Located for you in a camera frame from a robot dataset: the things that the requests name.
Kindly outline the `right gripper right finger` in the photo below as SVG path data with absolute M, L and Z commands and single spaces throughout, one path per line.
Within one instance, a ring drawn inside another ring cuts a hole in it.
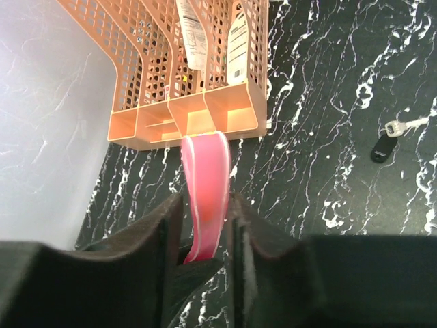
M 435 327 L 436 239 L 313 235 L 297 240 L 231 195 L 236 327 Z

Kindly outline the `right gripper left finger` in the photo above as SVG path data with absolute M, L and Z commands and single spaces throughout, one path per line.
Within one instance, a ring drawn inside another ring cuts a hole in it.
M 166 327 L 180 232 L 174 194 L 81 251 L 1 243 L 2 327 Z

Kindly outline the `black fob key set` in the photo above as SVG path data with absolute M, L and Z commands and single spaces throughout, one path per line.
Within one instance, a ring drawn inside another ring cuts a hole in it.
M 412 129 L 426 125 L 428 122 L 429 118 L 418 118 L 407 122 L 392 120 L 386 123 L 371 150 L 370 159 L 374 163 L 384 163 L 395 149 L 399 137 L 404 136 Z

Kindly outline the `orange perforated file organizer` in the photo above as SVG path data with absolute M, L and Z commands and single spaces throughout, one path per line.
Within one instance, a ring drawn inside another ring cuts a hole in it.
M 177 146 L 220 131 L 230 140 L 267 130 L 267 1 L 241 1 L 247 74 L 228 85 L 227 38 L 237 1 L 189 1 L 206 33 L 204 71 L 188 67 L 176 1 L 62 1 L 116 71 L 107 139 L 134 150 Z

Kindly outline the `white packaged card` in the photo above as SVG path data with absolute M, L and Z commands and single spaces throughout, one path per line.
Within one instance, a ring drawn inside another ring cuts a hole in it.
M 204 71 L 206 67 L 206 33 L 189 1 L 176 1 L 188 67 Z

